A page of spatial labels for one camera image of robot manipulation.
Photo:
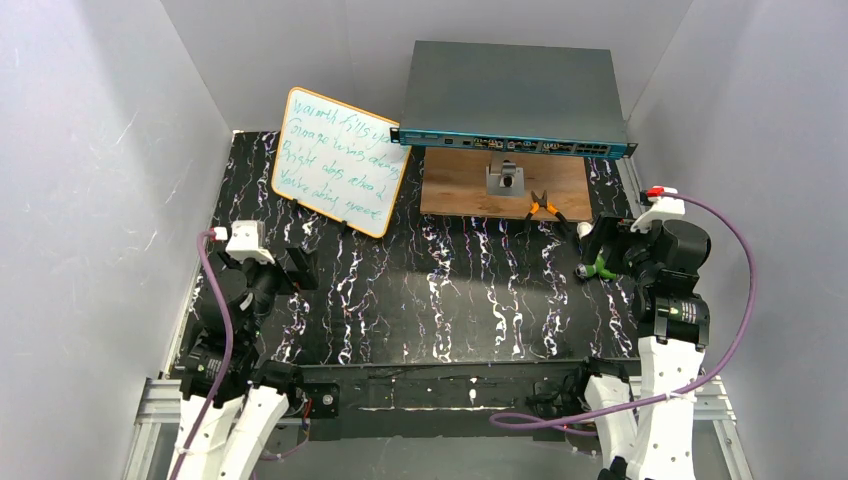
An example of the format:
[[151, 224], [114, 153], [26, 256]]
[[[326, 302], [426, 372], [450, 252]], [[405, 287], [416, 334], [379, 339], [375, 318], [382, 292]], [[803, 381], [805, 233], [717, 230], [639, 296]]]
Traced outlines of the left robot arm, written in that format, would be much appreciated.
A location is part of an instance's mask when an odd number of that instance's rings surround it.
[[250, 478], [278, 421], [293, 415], [306, 427], [313, 406], [301, 369], [261, 360], [256, 344], [278, 297], [317, 288], [314, 253], [288, 247], [274, 257], [251, 248], [241, 260], [218, 256], [220, 271], [201, 256], [212, 300], [184, 361], [171, 479]]

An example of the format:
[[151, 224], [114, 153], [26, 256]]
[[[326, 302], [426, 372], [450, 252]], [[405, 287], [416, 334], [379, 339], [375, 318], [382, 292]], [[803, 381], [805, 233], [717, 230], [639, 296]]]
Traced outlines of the yellow framed whiteboard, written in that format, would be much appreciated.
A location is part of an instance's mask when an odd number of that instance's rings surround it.
[[411, 148], [397, 123], [322, 94], [289, 91], [271, 177], [279, 196], [368, 235], [389, 227]]

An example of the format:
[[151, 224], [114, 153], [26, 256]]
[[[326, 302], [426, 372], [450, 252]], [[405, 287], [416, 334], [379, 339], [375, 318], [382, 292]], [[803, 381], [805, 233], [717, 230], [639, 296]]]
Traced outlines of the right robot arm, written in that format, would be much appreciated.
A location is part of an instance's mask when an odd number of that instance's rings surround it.
[[646, 231], [608, 214], [577, 227], [583, 261], [600, 260], [634, 283], [640, 398], [652, 404], [596, 418], [603, 479], [692, 479], [697, 377], [709, 343], [710, 312], [694, 289], [711, 250], [702, 228], [652, 220]]

